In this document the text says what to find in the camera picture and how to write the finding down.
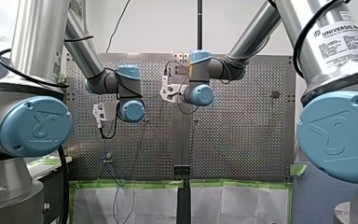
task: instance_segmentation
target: black cable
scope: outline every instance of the black cable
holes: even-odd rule
[[[339,3],[342,0],[332,0],[328,2],[326,5],[321,7],[310,19],[310,21],[307,23],[307,25],[304,27],[304,29],[300,32],[300,35],[298,36],[297,42],[294,47],[294,53],[293,53],[293,64],[295,67],[296,72],[301,76],[304,77],[304,74],[301,71],[300,65],[299,65],[299,56],[301,48],[304,44],[305,39],[307,38],[308,33],[312,29],[313,25],[315,25],[316,21],[320,19],[320,17],[334,4]]]
[[[0,51],[0,64],[2,66],[4,66],[7,70],[9,70],[10,72],[12,72],[12,73],[14,73],[14,74],[16,74],[16,75],[18,75],[20,77],[23,77],[26,80],[31,81],[31,82],[36,83],[36,84],[46,85],[46,86],[50,86],[50,87],[58,87],[58,88],[68,88],[69,87],[69,85],[67,85],[67,84],[57,84],[57,83],[52,83],[52,82],[46,82],[46,81],[31,77],[29,75],[25,75],[22,72],[20,72],[19,70],[17,70],[16,68],[7,65],[2,60],[2,56],[4,54],[6,54],[6,53],[9,53],[9,52],[11,52],[11,49],[5,49],[5,50]]]
[[[69,213],[69,175],[68,167],[66,164],[65,153],[62,146],[58,148],[58,154],[60,156],[61,168],[62,168],[62,181],[63,181],[63,198],[62,198],[62,210],[60,215],[60,224],[66,224],[68,221]]]
[[[189,71],[188,67],[186,67],[184,64],[179,63],[179,62],[174,61],[174,60],[170,60],[170,61],[167,61],[167,62],[165,63],[165,67],[164,67],[164,75],[165,75],[165,76],[168,75],[168,74],[167,74],[167,73],[168,73],[168,65],[169,65],[170,63],[177,63],[177,64],[181,65],[183,68],[185,68],[185,70]]]
[[[143,144],[143,141],[144,141],[144,137],[145,137],[145,127],[144,127],[144,131],[143,131],[143,134],[142,134],[142,138],[141,138],[141,141],[139,142],[139,145],[137,147],[137,150],[135,152],[135,159],[133,160],[133,163],[132,163],[132,167],[130,169],[130,176],[132,178],[132,180],[134,181],[135,178],[134,176],[132,175],[133,174],[133,169],[135,168],[135,165],[138,161],[138,158],[139,158],[139,152],[140,152],[140,149],[141,149],[141,146]],[[113,218],[115,219],[115,222],[117,224],[119,224],[118,220],[117,220],[117,217],[116,217],[116,214],[115,214],[115,207],[116,207],[116,201],[117,201],[117,195],[118,195],[118,191],[120,190],[120,188],[124,188],[124,185],[120,185],[118,184],[118,182],[116,181],[115,177],[112,176],[112,178],[115,180],[116,184],[117,184],[117,189],[116,189],[116,193],[115,193],[115,197],[113,199]],[[126,224],[128,222],[128,220],[130,219],[130,216],[131,214],[133,213],[133,209],[134,209],[134,206],[135,206],[135,183],[133,184],[133,187],[132,187],[132,206],[131,206],[131,210],[129,212],[129,214],[127,215],[126,219],[124,220],[124,222],[122,224]]]
[[[92,38],[94,38],[94,36],[93,36],[93,35],[89,35],[89,36],[82,37],[82,38],[78,38],[78,39],[65,39],[65,40],[63,40],[63,42],[73,43],[73,42],[88,40],[88,39],[92,39]]]
[[[131,90],[130,88],[128,88],[126,85],[124,85],[123,81],[121,80],[120,76],[117,74],[117,70],[115,69],[112,69],[112,68],[108,68],[108,67],[105,67],[106,70],[109,70],[111,72],[114,72],[115,74],[115,78],[116,78],[116,81],[117,81],[117,85],[120,85],[122,88],[124,88],[126,91],[129,91],[130,93],[134,94],[135,97],[131,97],[131,98],[142,98],[143,95],[139,94],[138,92],[136,91],[133,91]]]
[[[274,0],[268,0],[268,2],[275,8],[277,8],[276,3],[274,2]]]
[[[100,128],[100,134],[101,134],[101,138],[102,139],[112,139],[116,136],[116,132],[117,132],[117,118],[118,118],[118,110],[120,108],[120,103],[117,103],[117,106],[116,106],[116,117],[115,117],[115,120],[112,121],[112,124],[111,124],[111,127],[110,127],[110,130],[108,132],[108,135],[105,135],[103,133],[103,128]]]
[[[128,0],[127,3],[126,3],[126,6],[124,6],[123,11],[121,12],[120,17],[118,18],[115,31],[110,35],[109,45],[107,46],[106,53],[109,52],[110,46],[112,45],[113,36],[114,36],[114,35],[116,34],[116,32],[117,32],[118,26],[120,25],[121,19],[123,19],[124,13],[126,12],[127,6],[129,5],[130,1],[131,1],[131,0]]]
[[[185,111],[182,110],[182,108],[180,107],[181,104],[178,104],[178,108],[180,110],[180,112],[182,112],[182,114],[184,115],[192,115],[194,114],[200,107],[197,106],[194,110],[192,110],[190,113],[186,113]]]

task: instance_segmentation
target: black pole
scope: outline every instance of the black pole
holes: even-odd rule
[[[202,0],[199,0],[199,13],[198,13],[198,46],[197,49],[202,49]]]

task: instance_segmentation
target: metal frame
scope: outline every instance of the metal frame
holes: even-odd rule
[[[152,82],[146,82],[146,83],[141,83],[141,86],[143,86],[143,95],[145,98],[150,98],[153,96],[158,96],[158,99],[156,99],[155,102],[158,102],[157,104],[162,103],[159,99],[159,87],[160,87],[160,81],[161,81],[161,75],[163,72],[163,66],[165,65],[165,63],[167,61],[170,60],[176,60],[179,63],[189,63],[189,54],[184,54],[184,53],[177,53],[175,55],[171,55],[171,54],[102,54],[100,55],[100,58],[102,60],[102,62],[104,63],[105,66],[107,65],[117,65],[118,63],[138,63],[141,69],[141,78],[143,81],[145,81],[146,79],[150,78],[149,76],[153,76],[152,78]],[[85,120],[78,120],[80,117],[79,114],[79,107],[80,105],[82,105],[83,103],[89,101],[88,104],[96,104],[102,101],[109,101],[115,98],[115,96],[112,95],[102,95],[102,96],[95,96],[95,95],[88,95],[88,94],[84,94],[84,90],[82,90],[81,92],[83,92],[82,94],[78,95],[78,88],[80,86],[84,85],[84,79],[80,74],[80,71],[76,68],[76,64],[75,62],[72,60],[72,58],[68,58],[68,66],[67,66],[67,71],[68,71],[68,83],[70,84],[70,88],[67,90],[66,93],[66,100],[67,100],[67,104],[70,107],[71,111],[73,112],[73,116],[74,116],[74,121],[76,125],[83,125],[86,121]],[[284,99],[286,101],[286,106],[284,107],[285,111],[280,111],[280,113],[284,113],[285,115],[285,134],[284,134],[284,148],[272,148],[275,150],[281,150],[282,153],[284,153],[284,168],[282,170],[282,172],[280,172],[280,174],[283,175],[271,175],[271,176],[235,176],[235,175],[220,175],[220,176],[208,176],[208,175],[194,175],[192,173],[192,167],[191,167],[191,162],[192,162],[192,154],[193,154],[193,150],[194,148],[192,148],[192,141],[194,140],[191,136],[194,132],[194,125],[193,123],[198,122],[197,120],[195,120],[195,118],[193,118],[192,115],[184,115],[180,112],[180,110],[177,108],[177,106],[175,105],[170,105],[170,104],[165,104],[162,103],[163,105],[163,112],[165,113],[165,115],[161,115],[161,116],[166,116],[164,117],[165,120],[163,122],[168,122],[165,123],[164,125],[166,127],[164,127],[164,131],[165,132],[158,132],[158,136],[154,135],[152,137],[157,137],[157,138],[161,138],[161,139],[165,139],[167,140],[169,138],[169,140],[167,140],[166,142],[166,148],[167,150],[169,150],[171,153],[170,155],[170,159],[167,157],[162,157],[164,160],[170,160],[168,163],[164,163],[164,164],[154,164],[153,162],[157,162],[156,157],[158,157],[159,155],[154,155],[155,157],[153,158],[147,158],[147,154],[145,154],[146,150],[151,150],[151,148],[147,149],[144,148],[143,149],[143,155],[145,156],[144,158],[141,158],[139,162],[144,162],[146,163],[146,165],[148,165],[148,167],[146,166],[139,166],[138,168],[140,168],[141,170],[137,170],[136,175],[134,175],[133,177],[139,180],[157,180],[157,179],[186,179],[188,180],[189,178],[235,178],[235,179],[254,179],[254,180],[260,180],[260,181],[290,181],[290,165],[293,162],[293,149],[294,149],[294,128],[295,128],[295,92],[296,92],[296,74],[293,70],[293,67],[291,65],[291,58],[290,57],[286,57],[286,56],[255,56],[252,60],[251,60],[251,64],[250,67],[252,67],[252,63],[273,63],[273,64],[277,64],[279,66],[277,66],[277,69],[281,69],[280,72],[281,73],[285,73],[286,74],[286,80],[280,80],[280,81],[284,81],[286,83],[286,92],[287,95],[284,95]],[[149,68],[153,68],[154,73],[151,73],[150,71],[147,71],[147,69]],[[171,64],[170,65],[170,69],[169,71],[171,71],[172,73],[175,73],[176,71],[178,71],[178,73],[180,75],[174,75],[172,76],[172,83],[182,83],[183,79],[186,78],[186,74],[183,73],[183,70],[180,69],[176,69],[175,64]],[[273,78],[282,78],[282,77],[273,77],[270,76],[268,78],[271,78],[273,80]],[[148,122],[153,123],[153,120],[148,120],[149,115],[153,116],[155,115],[157,112],[156,110],[158,109],[158,107],[156,107],[156,105],[151,105],[148,106],[148,102],[146,103],[146,120],[144,120],[143,122],[141,122],[141,124],[135,124],[135,125],[119,125],[118,128],[119,129],[127,129],[125,130],[125,133],[133,134],[133,138],[137,138],[140,135],[139,132],[139,128],[136,128],[136,126],[139,125],[147,125]],[[192,106],[191,105],[182,105],[182,109],[185,112],[191,112],[192,110]],[[94,118],[93,116],[89,116],[89,118],[87,118],[87,122],[90,122],[90,120],[92,120],[92,122],[94,122]],[[170,125],[172,125],[172,131],[167,132],[167,127],[169,127]],[[92,136],[96,139],[99,139],[99,135],[96,132],[96,123],[95,123],[95,131],[90,132],[89,134],[92,134]],[[109,175],[103,175],[103,176],[96,176],[96,174],[98,172],[101,172],[102,169],[102,163],[101,163],[101,167],[95,167],[95,160],[98,160],[98,156],[96,156],[97,154],[101,155],[101,149],[99,147],[95,147],[93,148],[92,145],[89,145],[87,147],[85,147],[84,142],[79,142],[76,141],[76,136],[78,135],[77,133],[77,129],[75,128],[74,134],[73,136],[69,139],[68,141],[68,148],[70,150],[70,155],[73,156],[75,158],[74,163],[72,164],[73,169],[71,169],[72,173],[71,176],[73,179],[96,179],[98,177],[103,177],[103,178],[110,178],[111,176]],[[109,144],[113,144],[112,146],[116,146],[115,145],[115,141],[119,141],[120,135],[117,136],[115,139],[111,140],[113,142],[109,143]],[[123,154],[120,154],[120,148],[121,147],[127,147],[127,145],[118,145],[120,146],[118,148],[118,154],[113,153],[113,157],[117,156],[118,160],[126,160],[126,158],[123,157]],[[126,165],[126,162],[122,162],[119,164],[119,166],[122,165]],[[156,166],[159,169],[164,169],[166,172],[164,173],[160,173],[160,174],[153,174],[150,175],[149,173],[156,171],[156,167],[152,167],[152,166]],[[118,172],[121,173],[121,177],[125,177],[125,178],[131,178],[130,176],[124,176],[124,174],[122,174],[122,172],[124,170],[128,169],[128,167],[126,168],[122,168],[122,167],[118,167]]]

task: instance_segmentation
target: cable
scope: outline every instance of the cable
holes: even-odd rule
[[[109,132],[108,132],[108,135],[105,135],[103,133],[103,127],[100,128],[100,135],[101,135],[101,138],[102,139],[112,139],[116,136],[116,132],[117,132],[117,118],[119,118],[118,116],[118,110],[120,109],[120,103],[117,103],[117,106],[116,106],[116,117],[115,117],[115,120],[112,121],[111,123],[111,126],[110,126],[110,129],[109,129]]]
[[[229,68],[227,68],[225,62],[224,62],[222,59],[219,59],[219,58],[214,58],[214,59],[217,60],[217,61],[219,61],[219,62],[222,64],[222,66],[223,66],[223,72],[222,72],[222,75],[221,75],[220,78],[219,78],[219,79],[220,79],[220,82],[222,82],[222,83],[225,84],[225,85],[229,84],[229,83],[231,82],[231,80],[232,80],[231,71],[229,70]],[[225,70],[226,70],[227,73],[228,73],[228,78],[229,78],[228,82],[224,82],[223,79],[222,79],[223,75],[225,74],[225,72],[224,72]]]
[[[190,70],[188,69],[188,67],[186,67],[184,64],[179,63],[179,62],[174,61],[174,60],[170,60],[170,61],[167,61],[167,63],[165,63],[165,67],[164,67],[164,75],[165,75],[165,76],[168,75],[168,65],[169,65],[170,63],[177,63],[177,64],[181,65],[183,68],[185,68],[185,70],[186,70],[187,72],[190,71]]]
[[[332,0],[328,2],[326,5],[321,7],[310,19],[310,21],[307,23],[307,25],[304,27],[304,29],[300,32],[300,35],[298,36],[297,42],[294,47],[294,53],[293,53],[293,64],[295,67],[296,72],[301,76],[304,77],[303,72],[301,71],[300,65],[299,65],[299,56],[300,51],[302,48],[302,45],[304,44],[305,39],[307,38],[308,33],[312,29],[312,27],[315,25],[316,21],[320,19],[320,17],[326,12],[327,9],[335,5],[336,3],[341,2],[342,0]]]
[[[143,134],[142,134],[142,138],[141,138],[141,141],[139,142],[139,145],[135,151],[135,158],[132,162],[132,166],[131,166],[131,169],[130,169],[130,177],[132,180],[134,180],[134,176],[133,176],[133,170],[135,168],[135,165],[138,161],[138,158],[139,158],[139,152],[141,151],[141,147],[142,147],[142,144],[143,144],[143,141],[144,141],[144,137],[145,137],[145,129],[146,129],[146,126],[144,126],[144,130],[143,130]],[[124,188],[124,185],[120,185],[118,184],[118,182],[116,181],[115,177],[112,176],[112,178],[115,180],[115,182],[117,183],[117,189],[116,189],[116,193],[115,193],[115,197],[113,199],[113,218],[115,219],[115,222],[117,224],[120,224],[117,217],[116,217],[116,213],[115,213],[115,208],[116,208],[116,203],[117,203],[117,195],[118,195],[118,191],[120,190],[120,188]],[[135,206],[135,186],[136,186],[136,183],[133,183],[133,186],[132,186],[132,206],[131,206],[131,210],[130,212],[127,214],[124,222],[122,224],[126,224],[128,222],[128,220],[130,219],[130,216],[131,214],[133,213],[133,209],[134,209],[134,206]]]
[[[66,224],[68,221],[68,213],[69,213],[69,175],[68,175],[68,167],[66,164],[65,153],[63,152],[62,146],[58,148],[58,154],[60,156],[60,162],[62,168],[62,181],[63,181],[62,210],[61,210],[59,223]]]
[[[141,94],[139,94],[138,92],[136,91],[133,91],[131,90],[130,88],[128,88],[127,86],[124,85],[124,83],[122,82],[120,76],[117,74],[117,70],[115,69],[112,69],[112,68],[108,68],[108,67],[105,67],[106,70],[109,70],[111,72],[113,72],[115,74],[115,78],[116,78],[116,81],[117,81],[117,87],[118,85],[120,85],[122,88],[124,88],[126,91],[129,91],[130,93],[134,94],[135,97],[131,97],[131,98],[143,98],[143,96]]]
[[[67,85],[67,84],[56,84],[56,83],[46,82],[46,81],[31,77],[29,75],[25,75],[22,72],[20,72],[19,70],[17,70],[16,68],[7,65],[2,60],[2,56],[4,54],[6,54],[6,53],[9,53],[9,52],[11,52],[11,49],[5,49],[5,50],[0,51],[0,64],[2,66],[4,66],[7,70],[9,70],[10,72],[12,72],[12,73],[14,73],[14,74],[16,74],[16,75],[18,75],[20,77],[23,77],[24,79],[26,79],[28,81],[31,81],[33,83],[36,83],[36,84],[46,85],[46,86],[50,86],[50,87],[58,87],[58,88],[68,88],[69,87],[69,85]]]
[[[254,52],[245,54],[245,55],[243,55],[242,57],[231,57],[231,56],[225,55],[225,59],[226,59],[229,63],[231,63],[231,65],[236,66],[236,67],[238,67],[238,68],[242,68],[242,67],[244,67],[244,64],[243,64],[243,63],[236,62],[236,61],[246,60],[246,59],[249,59],[249,58],[255,56],[255,55],[258,54],[261,50],[263,50],[268,43],[269,43],[269,38],[267,38],[267,40],[264,42],[264,44],[263,44],[262,46],[260,46],[260,48],[258,48],[257,50],[255,50]]]
[[[273,0],[268,0],[268,2],[275,8],[277,8],[277,4]]]
[[[63,40],[63,42],[73,43],[73,42],[88,40],[88,39],[92,39],[92,38],[94,38],[94,36],[89,35],[89,36],[86,36],[86,37],[83,37],[83,38],[78,38],[78,39],[65,39],[65,40]]]
[[[130,1],[131,1],[131,0],[128,0],[127,3],[126,3],[126,6],[124,6],[123,11],[121,12],[120,17],[118,18],[115,31],[110,35],[109,44],[108,44],[108,46],[107,46],[106,53],[109,52],[110,46],[112,45],[113,36],[114,36],[114,35],[116,34],[116,32],[117,32],[118,26],[120,25],[121,19],[123,19],[124,13],[126,12],[127,6],[129,5]]]

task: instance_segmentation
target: green tape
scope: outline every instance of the green tape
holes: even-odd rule
[[[131,180],[118,180],[118,184],[123,189],[181,189],[183,181],[131,181]],[[112,189],[117,188],[118,184],[112,179],[99,179],[99,180],[81,180],[71,181],[69,187],[69,223],[74,223],[75,215],[75,195],[79,189]]]
[[[290,175],[303,175],[306,169],[306,164],[293,164],[290,166]]]
[[[36,164],[42,164],[42,165],[57,165],[61,164],[60,158],[51,158],[51,159],[39,159],[37,161],[29,162],[28,165],[36,165]]]
[[[74,223],[76,185],[69,186],[69,224]]]
[[[123,189],[180,189],[183,181],[131,181],[118,180],[118,184]],[[111,189],[117,188],[118,184],[112,179],[100,179],[95,181],[72,181],[78,189]]]
[[[289,192],[289,198],[287,199],[287,224],[292,224],[292,209],[293,209],[293,184],[286,184]]]
[[[221,188],[221,187],[239,187],[251,189],[287,189],[285,183],[269,183],[260,181],[247,180],[190,180],[190,187],[192,189],[204,188]]]

